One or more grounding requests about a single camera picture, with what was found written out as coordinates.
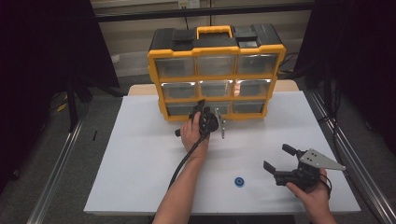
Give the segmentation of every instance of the storage organizer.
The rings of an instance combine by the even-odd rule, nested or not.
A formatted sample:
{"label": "storage organizer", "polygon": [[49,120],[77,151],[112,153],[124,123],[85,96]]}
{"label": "storage organizer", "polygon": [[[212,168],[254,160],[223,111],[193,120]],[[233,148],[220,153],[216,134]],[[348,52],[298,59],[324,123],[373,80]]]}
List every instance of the storage organizer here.
{"label": "storage organizer", "polygon": [[224,119],[259,119],[285,57],[271,24],[155,32],[148,70],[166,120],[185,120],[198,101]]}

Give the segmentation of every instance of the small blue wheel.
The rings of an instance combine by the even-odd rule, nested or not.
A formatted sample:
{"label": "small blue wheel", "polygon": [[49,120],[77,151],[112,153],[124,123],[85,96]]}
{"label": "small blue wheel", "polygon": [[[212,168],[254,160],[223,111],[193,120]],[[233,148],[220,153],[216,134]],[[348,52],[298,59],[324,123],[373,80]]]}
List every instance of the small blue wheel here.
{"label": "small blue wheel", "polygon": [[242,188],[242,187],[244,186],[244,184],[245,184],[245,180],[244,180],[242,177],[237,177],[237,178],[235,179],[234,183],[235,183],[235,185],[236,185],[238,188]]}

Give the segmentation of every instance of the white wall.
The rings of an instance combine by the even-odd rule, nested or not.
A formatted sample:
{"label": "white wall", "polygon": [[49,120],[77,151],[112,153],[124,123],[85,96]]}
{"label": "white wall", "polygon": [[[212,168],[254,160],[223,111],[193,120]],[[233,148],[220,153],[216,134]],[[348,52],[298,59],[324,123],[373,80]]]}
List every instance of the white wall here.
{"label": "white wall", "polygon": [[[162,2],[156,4],[131,5],[142,1],[132,0],[92,0],[96,14],[144,12],[166,9],[177,9],[177,1],[172,0],[147,0],[146,2]],[[306,0],[212,0],[212,7],[242,7],[259,6],[267,4],[283,4],[295,2],[312,2]],[[122,7],[102,7],[129,5]],[[201,7],[209,7],[209,0],[201,0]],[[272,23],[286,46],[288,52],[297,52],[302,44],[310,11],[271,12],[255,14],[238,14],[226,16],[213,16],[212,25],[250,25],[253,23]],[[209,25],[209,17],[187,18],[190,27]],[[184,18],[158,19],[144,21],[114,21],[100,23],[107,48],[110,54],[119,54],[120,59],[132,60],[128,63],[115,63],[118,76],[139,75],[147,73],[146,57],[149,50],[151,38],[155,30],[161,28],[186,29]]]}

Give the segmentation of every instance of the clear plastic compartment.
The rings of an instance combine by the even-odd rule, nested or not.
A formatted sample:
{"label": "clear plastic compartment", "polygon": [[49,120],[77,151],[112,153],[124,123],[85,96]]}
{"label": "clear plastic compartment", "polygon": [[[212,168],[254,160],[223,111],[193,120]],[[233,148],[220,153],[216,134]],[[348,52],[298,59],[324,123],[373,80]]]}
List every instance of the clear plastic compartment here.
{"label": "clear plastic compartment", "polygon": [[203,76],[222,76],[233,74],[235,56],[210,55],[197,57],[198,74]]}
{"label": "clear plastic compartment", "polygon": [[200,81],[203,96],[229,96],[233,87],[232,80]]}
{"label": "clear plastic compartment", "polygon": [[220,114],[226,115],[230,113],[231,103],[228,101],[206,101],[205,106],[210,106],[210,112],[216,114],[216,108],[219,109]]}
{"label": "clear plastic compartment", "polygon": [[166,104],[169,116],[184,116],[189,115],[196,103],[171,103]]}
{"label": "clear plastic compartment", "polygon": [[165,99],[180,99],[196,97],[195,82],[162,83]]}
{"label": "clear plastic compartment", "polygon": [[277,54],[239,55],[237,63],[238,74],[274,73]]}
{"label": "clear plastic compartment", "polygon": [[195,73],[194,58],[155,59],[159,77],[190,77]]}
{"label": "clear plastic compartment", "polygon": [[237,79],[234,96],[264,96],[267,94],[271,84],[271,79]]}
{"label": "clear plastic compartment", "polygon": [[264,100],[234,101],[233,112],[235,114],[261,113],[264,104]]}

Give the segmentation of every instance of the table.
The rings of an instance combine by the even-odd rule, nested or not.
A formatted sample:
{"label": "table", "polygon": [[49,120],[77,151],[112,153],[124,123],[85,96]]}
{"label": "table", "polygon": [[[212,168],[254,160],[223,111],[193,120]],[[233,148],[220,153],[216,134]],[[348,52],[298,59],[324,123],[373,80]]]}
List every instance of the table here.
{"label": "table", "polygon": [[[174,130],[181,122],[163,119],[157,95],[124,97],[105,156],[84,211],[96,215],[152,215],[185,155]],[[301,202],[262,168],[264,160],[290,171],[297,160],[286,143],[314,148],[334,159],[301,91],[276,91],[265,119],[230,121],[226,137],[212,133],[208,158],[198,179],[193,215],[283,215],[303,212]],[[243,177],[245,185],[234,184]],[[360,208],[343,174],[328,171],[334,213]]]}

